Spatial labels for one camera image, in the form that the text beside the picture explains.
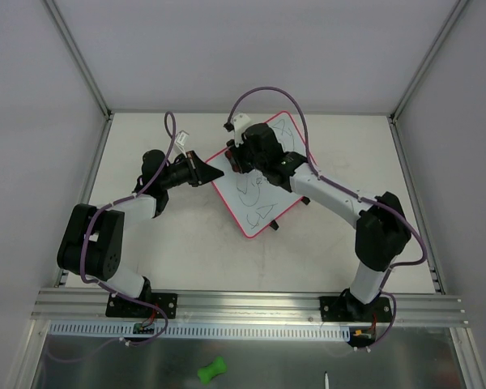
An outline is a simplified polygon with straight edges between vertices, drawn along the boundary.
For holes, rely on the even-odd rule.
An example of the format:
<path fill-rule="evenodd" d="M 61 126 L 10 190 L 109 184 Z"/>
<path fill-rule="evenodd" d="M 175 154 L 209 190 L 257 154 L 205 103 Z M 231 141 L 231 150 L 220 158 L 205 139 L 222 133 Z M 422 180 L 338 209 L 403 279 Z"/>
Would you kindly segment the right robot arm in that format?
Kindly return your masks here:
<path fill-rule="evenodd" d="M 375 311 L 390 265 L 412 236 L 399 198 L 386 192 L 367 199 L 324 177 L 308 154 L 284 150 L 264 122 L 243 126 L 226 122 L 224 128 L 233 135 L 225 156 L 234 172 L 257 170 L 271 185 L 313 200 L 354 228 L 359 266 L 351 286 L 343 291 L 339 310 L 355 320 L 367 319 Z"/>

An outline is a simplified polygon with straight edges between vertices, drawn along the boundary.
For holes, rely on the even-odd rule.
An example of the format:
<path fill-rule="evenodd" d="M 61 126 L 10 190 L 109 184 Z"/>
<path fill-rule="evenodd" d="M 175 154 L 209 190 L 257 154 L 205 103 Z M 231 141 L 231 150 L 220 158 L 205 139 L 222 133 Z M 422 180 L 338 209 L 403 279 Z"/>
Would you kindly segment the pink framed whiteboard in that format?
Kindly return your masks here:
<path fill-rule="evenodd" d="M 305 140 L 292 115 L 282 111 L 266 120 L 285 151 L 305 154 Z M 235 173 L 221 150 L 207 163 L 224 172 L 212 182 L 243 235 L 254 238 L 270 225 L 275 225 L 285 212 L 301 201 L 297 194 L 271 185 L 261 172 Z"/>

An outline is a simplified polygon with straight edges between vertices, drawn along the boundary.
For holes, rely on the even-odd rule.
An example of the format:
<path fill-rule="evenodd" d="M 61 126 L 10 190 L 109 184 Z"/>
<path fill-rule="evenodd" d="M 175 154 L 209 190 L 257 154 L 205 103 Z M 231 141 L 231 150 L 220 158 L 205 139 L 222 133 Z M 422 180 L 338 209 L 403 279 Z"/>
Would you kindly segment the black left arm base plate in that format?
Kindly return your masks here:
<path fill-rule="evenodd" d="M 156 312 L 156 318 L 175 319 L 178 307 L 176 293 L 155 293 L 146 302 L 136 302 L 134 297 L 124 297 L 120 293 L 110 294 L 105 316 L 108 318 L 149 318 Z"/>

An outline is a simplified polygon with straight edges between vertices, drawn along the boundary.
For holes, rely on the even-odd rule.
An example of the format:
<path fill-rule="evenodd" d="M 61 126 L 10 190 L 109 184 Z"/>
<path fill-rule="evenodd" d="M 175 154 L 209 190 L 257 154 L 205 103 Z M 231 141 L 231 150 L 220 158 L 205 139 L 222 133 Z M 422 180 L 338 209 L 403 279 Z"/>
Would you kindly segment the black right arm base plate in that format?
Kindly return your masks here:
<path fill-rule="evenodd" d="M 335 323 L 389 323 L 393 318 L 388 297 L 376 297 L 369 304 L 363 304 L 351 294 L 320 296 L 319 311 L 323 322 Z"/>

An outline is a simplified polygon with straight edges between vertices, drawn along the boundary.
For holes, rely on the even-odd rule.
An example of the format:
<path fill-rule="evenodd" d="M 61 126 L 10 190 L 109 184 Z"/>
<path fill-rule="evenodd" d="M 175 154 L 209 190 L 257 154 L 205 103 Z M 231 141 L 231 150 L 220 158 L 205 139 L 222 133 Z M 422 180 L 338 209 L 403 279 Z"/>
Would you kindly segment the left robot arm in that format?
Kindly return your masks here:
<path fill-rule="evenodd" d="M 58 249 L 58 266 L 81 276 L 84 283 L 98 284 L 125 298 L 125 307 L 133 315 L 148 314 L 153 306 L 151 282 L 122 265 L 124 231 L 159 216 L 170 189 L 202 186 L 223 175 L 193 151 L 180 154 L 172 163 L 161 150 L 146 152 L 131 195 L 102 207 L 74 206 Z"/>

